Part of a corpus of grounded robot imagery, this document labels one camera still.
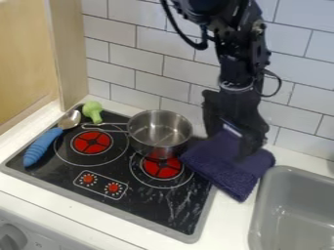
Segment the metal spoon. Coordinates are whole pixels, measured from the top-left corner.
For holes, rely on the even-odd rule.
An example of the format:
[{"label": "metal spoon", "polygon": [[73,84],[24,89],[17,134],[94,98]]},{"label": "metal spoon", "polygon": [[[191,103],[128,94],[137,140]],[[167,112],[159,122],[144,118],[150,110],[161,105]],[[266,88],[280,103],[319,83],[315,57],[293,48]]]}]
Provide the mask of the metal spoon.
[{"label": "metal spoon", "polygon": [[49,145],[63,133],[63,130],[75,128],[80,121],[81,113],[78,110],[66,113],[58,122],[58,128],[53,128],[44,133],[27,149],[23,156],[24,168],[35,164],[44,155]]}]

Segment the purple cloth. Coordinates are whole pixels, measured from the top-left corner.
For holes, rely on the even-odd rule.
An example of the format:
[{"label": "purple cloth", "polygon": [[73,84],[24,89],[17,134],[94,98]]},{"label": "purple cloth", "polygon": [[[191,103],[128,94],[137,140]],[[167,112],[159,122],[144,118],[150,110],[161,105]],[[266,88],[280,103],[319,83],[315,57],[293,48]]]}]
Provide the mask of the purple cloth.
[{"label": "purple cloth", "polygon": [[217,188],[243,202],[259,178],[275,164],[275,159],[269,151],[260,149],[244,160],[236,161],[239,144],[240,138],[225,130],[188,150],[181,156],[181,161]]}]

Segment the wooden cabinet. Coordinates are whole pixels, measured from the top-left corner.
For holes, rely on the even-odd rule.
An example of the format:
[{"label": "wooden cabinet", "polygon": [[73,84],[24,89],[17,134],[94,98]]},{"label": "wooden cabinet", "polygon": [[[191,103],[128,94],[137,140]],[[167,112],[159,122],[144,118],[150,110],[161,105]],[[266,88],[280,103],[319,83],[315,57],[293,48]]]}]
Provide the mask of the wooden cabinet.
[{"label": "wooden cabinet", "polygon": [[0,134],[59,97],[87,95],[80,0],[0,1]]}]

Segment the gray sink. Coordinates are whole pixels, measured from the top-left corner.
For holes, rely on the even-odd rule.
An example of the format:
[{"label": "gray sink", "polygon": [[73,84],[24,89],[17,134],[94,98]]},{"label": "gray sink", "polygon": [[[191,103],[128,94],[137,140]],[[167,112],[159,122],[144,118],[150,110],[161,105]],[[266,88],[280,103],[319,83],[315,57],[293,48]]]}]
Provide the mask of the gray sink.
[{"label": "gray sink", "polygon": [[333,250],[334,180],[291,167],[268,171],[248,242],[251,250]]}]

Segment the white tile wall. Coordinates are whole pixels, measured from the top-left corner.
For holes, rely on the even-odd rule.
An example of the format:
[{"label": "white tile wall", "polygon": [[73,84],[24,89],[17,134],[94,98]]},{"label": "white tile wall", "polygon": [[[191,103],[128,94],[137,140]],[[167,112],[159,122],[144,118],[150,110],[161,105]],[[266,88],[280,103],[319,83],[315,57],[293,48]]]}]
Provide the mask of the white tile wall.
[{"label": "white tile wall", "polygon": [[261,102],[260,113],[271,125],[315,133],[321,115],[286,105]]},{"label": "white tile wall", "polygon": [[334,34],[314,31],[307,57],[334,63]]},{"label": "white tile wall", "polygon": [[109,48],[111,63],[155,74],[162,73],[162,55],[116,44],[110,44]]},{"label": "white tile wall", "polygon": [[137,47],[164,55],[192,60],[194,49],[178,34],[147,27],[137,27]]},{"label": "white tile wall", "polygon": [[330,0],[280,0],[275,21],[334,32],[333,10]]},{"label": "white tile wall", "polygon": [[284,80],[332,90],[334,64],[273,53],[269,67]]},{"label": "white tile wall", "polygon": [[107,18],[107,0],[82,0],[82,13]]},{"label": "white tile wall", "polygon": [[271,125],[270,130],[266,133],[267,143],[270,145],[274,145],[277,135],[278,135],[279,127]]},{"label": "white tile wall", "polygon": [[[171,9],[171,11],[172,11],[173,17],[175,18],[175,21],[177,22],[179,28],[184,34],[192,35],[196,37],[200,36],[200,28],[198,27],[198,25],[190,21],[184,20],[180,15],[178,15],[175,9]],[[168,21],[167,21],[167,30],[171,32],[175,32],[172,24]]]},{"label": "white tile wall", "polygon": [[116,102],[142,109],[159,109],[160,105],[160,99],[157,96],[114,84],[111,85],[111,98]]},{"label": "white tile wall", "polygon": [[334,140],[334,117],[325,115],[316,134]]},{"label": "white tile wall", "polygon": [[290,105],[334,115],[334,92],[297,85]]},{"label": "white tile wall", "polygon": [[85,36],[135,46],[136,28],[132,25],[84,16]]},{"label": "white tile wall", "polygon": [[136,88],[166,98],[188,101],[190,84],[148,73],[136,73]]},{"label": "white tile wall", "polygon": [[88,78],[88,90],[91,95],[110,99],[110,84],[107,82]]},{"label": "white tile wall", "polygon": [[194,125],[203,124],[202,108],[199,106],[162,98],[161,109],[180,113],[180,115],[183,115]]},{"label": "white tile wall", "polygon": [[[276,79],[266,78],[263,93],[265,95],[271,95],[276,91],[277,85],[278,83]],[[294,84],[292,82],[283,81],[282,87],[278,94],[271,98],[264,98],[264,100],[278,104],[288,104],[292,95],[293,86]]]},{"label": "white tile wall", "polygon": [[277,146],[334,160],[334,141],[288,129],[280,129]]},{"label": "white tile wall", "polygon": [[215,88],[219,73],[216,66],[165,57],[163,75],[167,77]]},{"label": "white tile wall", "polygon": [[275,52],[302,56],[307,49],[311,31],[276,23],[267,23],[268,47]]},{"label": "white tile wall", "polygon": [[[214,46],[195,52],[175,33],[159,0],[82,3],[90,93],[179,112],[202,133],[202,91],[218,90]],[[271,125],[268,141],[334,160],[334,1],[258,3],[274,51],[270,69],[284,80],[279,94],[259,108]],[[181,29],[198,40],[199,27],[172,11]],[[276,87],[266,78],[264,94]]]},{"label": "white tile wall", "polygon": [[109,18],[164,29],[166,16],[159,4],[138,0],[108,0]]},{"label": "white tile wall", "polygon": [[135,71],[118,65],[87,60],[88,76],[103,81],[135,87]]},{"label": "white tile wall", "polygon": [[258,4],[263,11],[263,17],[266,21],[272,21],[278,0],[258,0]]},{"label": "white tile wall", "polygon": [[108,43],[86,38],[86,56],[89,59],[109,62]]}]

